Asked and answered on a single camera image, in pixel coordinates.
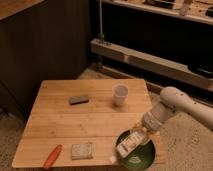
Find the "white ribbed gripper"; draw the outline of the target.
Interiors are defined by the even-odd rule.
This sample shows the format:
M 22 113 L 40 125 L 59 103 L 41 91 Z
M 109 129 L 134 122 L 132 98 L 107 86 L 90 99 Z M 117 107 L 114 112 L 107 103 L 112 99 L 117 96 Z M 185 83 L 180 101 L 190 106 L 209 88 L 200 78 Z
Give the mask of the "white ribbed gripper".
M 151 132 L 159 131 L 162 125 L 174 117 L 176 114 L 175 106 L 167 106 L 162 102 L 157 103 L 152 107 L 151 110 L 146 112 L 141 120 L 141 123 L 136 123 L 130 131 L 141 130 L 143 126 L 149 131 L 144 132 L 145 139 L 142 144 L 147 144 L 151 141 L 152 134 Z

